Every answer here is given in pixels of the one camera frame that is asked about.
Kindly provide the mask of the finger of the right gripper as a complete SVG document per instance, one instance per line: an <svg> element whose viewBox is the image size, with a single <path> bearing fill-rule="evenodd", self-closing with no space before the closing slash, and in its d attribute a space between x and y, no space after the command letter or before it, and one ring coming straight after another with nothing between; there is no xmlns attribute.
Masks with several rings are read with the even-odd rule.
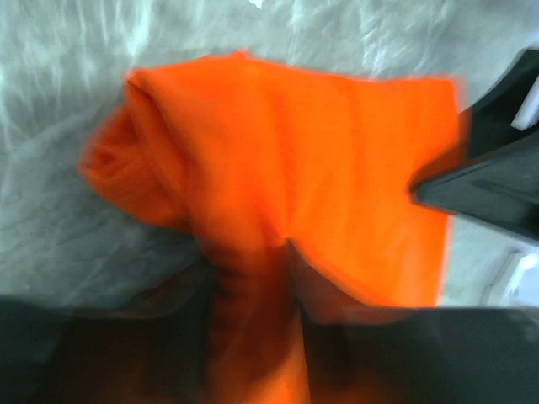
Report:
<svg viewBox="0 0 539 404"><path fill-rule="evenodd" d="M538 240L538 129L475 130L467 160L413 187L414 198Z"/></svg>
<svg viewBox="0 0 539 404"><path fill-rule="evenodd" d="M505 151L516 162L537 163L538 49L520 51L469 114L469 162Z"/></svg>

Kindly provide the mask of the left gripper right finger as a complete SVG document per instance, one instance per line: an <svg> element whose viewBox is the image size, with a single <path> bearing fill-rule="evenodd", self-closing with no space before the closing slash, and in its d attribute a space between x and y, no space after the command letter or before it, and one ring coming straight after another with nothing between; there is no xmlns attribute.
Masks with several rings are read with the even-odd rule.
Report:
<svg viewBox="0 0 539 404"><path fill-rule="evenodd" d="M537 402L536 311L363 306L287 249L311 402Z"/></svg>

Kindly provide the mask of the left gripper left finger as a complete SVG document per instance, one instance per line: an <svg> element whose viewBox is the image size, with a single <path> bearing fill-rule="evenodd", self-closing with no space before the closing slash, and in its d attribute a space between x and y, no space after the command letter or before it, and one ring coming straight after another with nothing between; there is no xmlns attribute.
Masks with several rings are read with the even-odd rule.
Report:
<svg viewBox="0 0 539 404"><path fill-rule="evenodd" d="M200 260L115 310L2 298L2 402L202 402L211 284Z"/></svg>

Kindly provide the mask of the orange t-shirt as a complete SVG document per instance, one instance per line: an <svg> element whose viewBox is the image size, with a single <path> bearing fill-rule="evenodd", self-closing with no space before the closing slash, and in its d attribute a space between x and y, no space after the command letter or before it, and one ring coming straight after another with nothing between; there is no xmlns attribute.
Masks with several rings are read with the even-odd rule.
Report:
<svg viewBox="0 0 539 404"><path fill-rule="evenodd" d="M458 162L455 83L365 80L245 52L129 73L79 170L140 221L192 235L217 266L208 403L308 403L291 263L326 317L435 306L445 214L416 178Z"/></svg>

